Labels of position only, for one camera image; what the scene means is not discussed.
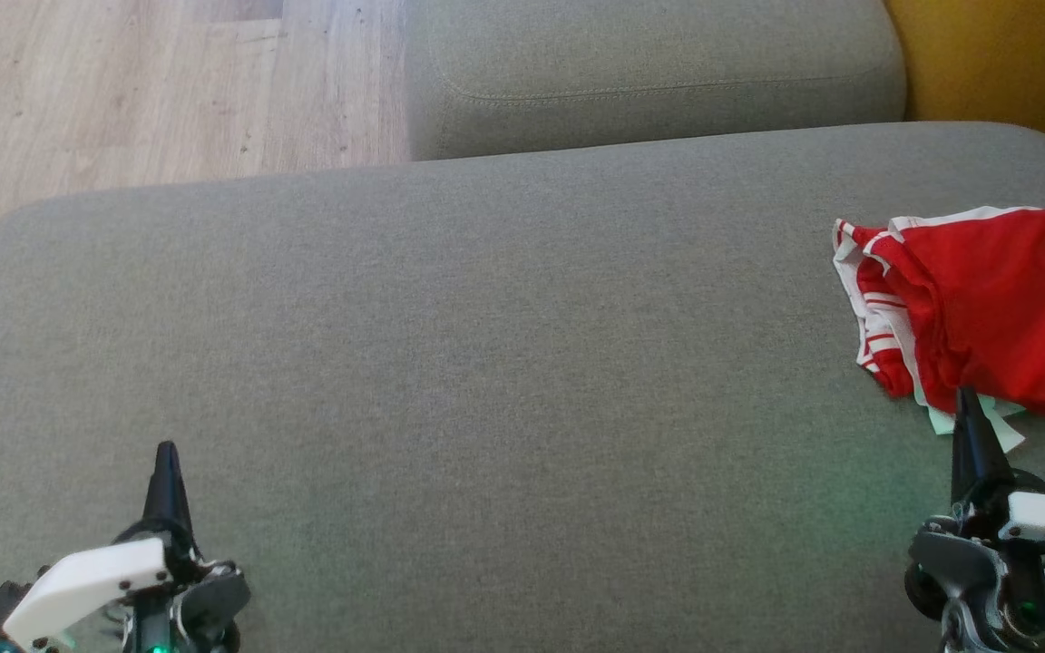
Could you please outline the yellow sofa backrest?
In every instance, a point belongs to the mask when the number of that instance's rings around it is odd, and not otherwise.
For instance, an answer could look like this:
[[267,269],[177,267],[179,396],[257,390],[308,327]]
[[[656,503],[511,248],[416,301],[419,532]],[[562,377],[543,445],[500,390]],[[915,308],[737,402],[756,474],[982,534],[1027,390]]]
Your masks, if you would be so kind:
[[1045,0],[884,0],[903,45],[908,119],[1045,133]]

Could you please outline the small grey sofa seat cushion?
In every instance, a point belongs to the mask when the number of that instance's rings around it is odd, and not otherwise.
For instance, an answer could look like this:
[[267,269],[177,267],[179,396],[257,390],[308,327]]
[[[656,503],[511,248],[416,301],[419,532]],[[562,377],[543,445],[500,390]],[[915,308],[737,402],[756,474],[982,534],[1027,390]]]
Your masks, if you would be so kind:
[[884,0],[407,0],[418,161],[903,119]]

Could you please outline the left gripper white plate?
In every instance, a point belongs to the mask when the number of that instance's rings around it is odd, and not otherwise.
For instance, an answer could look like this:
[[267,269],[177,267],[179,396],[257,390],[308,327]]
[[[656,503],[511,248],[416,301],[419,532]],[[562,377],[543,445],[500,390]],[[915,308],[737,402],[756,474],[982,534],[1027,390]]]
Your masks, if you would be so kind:
[[120,653],[240,653],[243,570],[208,561],[192,532],[175,442],[160,442],[142,521],[104,547],[75,552],[38,576],[4,619],[17,653],[73,646],[69,629],[98,613],[119,625]]

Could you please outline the red shorts white waistband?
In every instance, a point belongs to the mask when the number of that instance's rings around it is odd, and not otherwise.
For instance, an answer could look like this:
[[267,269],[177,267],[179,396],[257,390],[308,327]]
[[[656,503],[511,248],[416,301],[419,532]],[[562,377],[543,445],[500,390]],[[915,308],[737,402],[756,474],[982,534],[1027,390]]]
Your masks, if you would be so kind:
[[1045,210],[893,219],[867,252],[907,308],[928,405],[970,387],[1045,414]]

